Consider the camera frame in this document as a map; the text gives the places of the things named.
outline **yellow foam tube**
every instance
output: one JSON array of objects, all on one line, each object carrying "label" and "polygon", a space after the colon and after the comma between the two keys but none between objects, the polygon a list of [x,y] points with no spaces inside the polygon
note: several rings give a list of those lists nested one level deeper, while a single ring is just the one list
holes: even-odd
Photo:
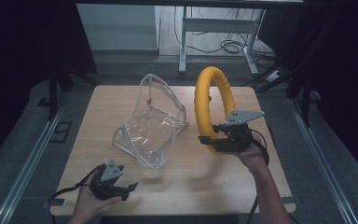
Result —
[{"label": "yellow foam tube", "polygon": [[[209,89],[211,88],[212,81],[217,85],[222,96],[223,106],[225,108],[225,120],[229,112],[235,110],[234,97],[229,86],[225,74],[216,67],[207,67],[199,75],[196,84],[194,107],[196,113],[197,126],[201,136],[210,136],[216,139],[216,133],[213,131],[211,122],[211,113],[209,109]],[[223,154],[216,152],[213,146],[207,145],[213,153]]]}]

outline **wooden table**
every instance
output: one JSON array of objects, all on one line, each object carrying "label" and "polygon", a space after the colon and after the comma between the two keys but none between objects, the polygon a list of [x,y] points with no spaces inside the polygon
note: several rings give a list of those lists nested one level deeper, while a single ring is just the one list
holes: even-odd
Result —
[{"label": "wooden table", "polygon": [[[140,215],[224,215],[248,213],[255,200],[255,182],[237,158],[216,156],[202,145],[194,115],[195,87],[170,87],[186,107],[189,125],[174,142],[172,154],[160,169],[146,168],[135,158],[112,144],[115,130],[121,127],[134,108],[138,86],[99,86],[92,94],[86,115],[77,134],[58,189],[80,181],[94,167],[114,159],[124,165],[117,186],[138,182],[126,202],[105,208],[102,216]],[[260,111],[255,92],[247,87],[231,88],[239,110]],[[213,124],[224,121],[223,104],[218,89],[211,87],[210,102]],[[249,122],[252,129],[266,138],[270,155],[269,167],[281,196],[292,198],[281,163],[272,143],[264,118]],[[77,190],[60,195],[64,206],[51,206],[56,216],[73,213]],[[296,209],[286,203],[288,212]]]}]

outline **transparent plastic container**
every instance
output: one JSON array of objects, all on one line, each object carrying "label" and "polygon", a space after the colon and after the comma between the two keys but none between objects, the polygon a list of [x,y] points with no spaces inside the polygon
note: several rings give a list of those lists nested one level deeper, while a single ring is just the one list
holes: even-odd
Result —
[{"label": "transparent plastic container", "polygon": [[116,130],[113,144],[142,165],[159,168],[170,156],[174,139],[187,124],[185,106],[165,81],[149,74],[141,82],[130,118]]}]

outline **human hand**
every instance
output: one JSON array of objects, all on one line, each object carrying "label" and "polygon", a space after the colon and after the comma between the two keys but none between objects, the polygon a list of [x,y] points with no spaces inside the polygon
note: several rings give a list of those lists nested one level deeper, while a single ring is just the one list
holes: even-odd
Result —
[{"label": "human hand", "polygon": [[111,204],[118,203],[122,200],[121,196],[113,197],[106,200],[97,199],[89,188],[92,178],[98,173],[95,172],[89,177],[85,184],[80,188],[76,201],[75,211],[72,214],[70,224],[86,223],[98,214],[98,212]]},{"label": "human hand", "polygon": [[[260,142],[259,135],[253,134],[253,138]],[[229,152],[228,154],[238,157],[252,174],[259,169],[267,167],[263,152],[253,143],[241,152]]]}]

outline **cable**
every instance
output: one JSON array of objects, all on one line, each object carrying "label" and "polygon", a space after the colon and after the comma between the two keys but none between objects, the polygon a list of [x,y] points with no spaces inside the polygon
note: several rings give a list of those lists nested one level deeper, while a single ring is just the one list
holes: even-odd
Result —
[{"label": "cable", "polygon": [[[66,188],[66,189],[61,189],[59,191],[57,191],[56,193],[54,193],[53,195],[51,195],[48,199],[47,199],[47,203],[50,204],[51,200],[55,199],[57,196],[69,192],[69,191],[73,191],[75,189],[78,189],[79,187],[83,186],[84,183],[89,179],[89,177],[94,174],[97,170],[101,170],[103,168],[104,164],[99,165],[97,167],[95,167],[92,171],[90,171],[85,177],[83,177],[82,180],[80,180],[80,182],[78,182],[77,184],[73,185],[71,188]],[[51,221],[53,224],[56,224],[56,220],[55,220],[55,216],[51,214]]]},{"label": "cable", "polygon": [[300,222],[295,219],[291,214],[289,214],[289,217],[296,223],[296,224],[300,224]]},{"label": "cable", "polygon": [[[228,15],[234,10],[234,8],[232,8],[228,14],[225,16],[225,18],[228,17]],[[237,8],[237,11],[236,11],[236,15],[233,16],[234,19],[237,19],[239,17],[239,14],[240,14],[240,8]],[[179,43],[179,45],[181,45],[181,41],[179,41],[179,37],[178,37],[178,34],[177,34],[177,30],[176,30],[176,7],[174,8],[174,13],[173,13],[173,29],[174,29],[174,32],[175,32],[175,38],[176,38],[176,41]],[[201,32],[199,34],[194,34],[192,32],[193,35],[205,35],[205,34],[208,34],[208,32]],[[248,37],[249,35],[246,36],[246,39],[243,37],[242,34],[235,34],[235,35],[239,35],[241,37],[241,39],[243,40],[244,43],[241,43],[240,41],[237,41],[237,40],[232,40],[232,36],[234,34],[230,33],[227,35],[226,39],[221,41],[220,42],[220,48],[219,49],[213,49],[213,50],[204,50],[204,49],[198,49],[198,48],[195,48],[193,46],[186,46],[187,48],[189,49],[194,49],[194,50],[197,50],[199,52],[203,52],[203,53],[215,53],[221,49],[223,49],[225,52],[229,53],[229,54],[236,54],[236,53],[239,53],[241,51],[243,51],[243,49],[246,47],[247,45],[247,40],[248,40]]]},{"label": "cable", "polygon": [[[255,88],[261,81],[263,81],[265,78],[267,78],[270,75],[270,72],[272,72],[273,69],[277,68],[283,61],[289,60],[290,57],[293,57],[293,55],[298,55],[298,52],[302,50],[302,48],[308,43],[308,41],[312,38],[312,35],[318,30],[318,28],[323,24],[323,21],[326,20],[328,17],[328,14],[326,13],[323,18],[321,18],[314,27],[301,39],[301,41],[289,52],[283,54],[280,57],[275,57],[276,63],[273,64],[271,67],[269,67],[266,71],[262,73],[261,76],[256,77],[254,79],[251,79],[249,81],[244,82],[241,86],[245,86],[251,82],[254,82],[253,88]],[[288,71],[287,74],[284,74],[282,78],[278,78],[281,80],[286,80],[289,77],[293,76],[297,71],[299,71],[302,67],[303,63],[300,63],[296,68],[292,69],[291,71]],[[269,89],[271,84],[268,84],[268,88],[262,88],[263,90]]]},{"label": "cable", "polygon": [[252,54],[257,58],[255,60],[256,64],[265,69],[269,67],[264,66],[263,64],[260,63],[260,61],[273,61],[273,62],[276,61],[275,52],[263,52],[263,51],[252,49]]},{"label": "cable", "polygon": [[[266,164],[269,165],[269,153],[267,152],[266,138],[263,136],[263,134],[261,134],[260,132],[258,132],[256,130],[251,129],[251,131],[258,133],[261,136],[261,138],[263,139],[264,146],[255,139],[252,140],[252,143],[255,144],[258,148],[260,148],[260,150],[263,152],[263,156],[264,156],[264,160],[266,161]],[[246,224],[251,223],[252,218],[255,214],[255,209],[257,208],[257,206],[258,206],[258,200],[257,200],[257,196],[255,196],[255,202],[252,206],[251,211],[249,212],[248,218],[246,219]]]}]

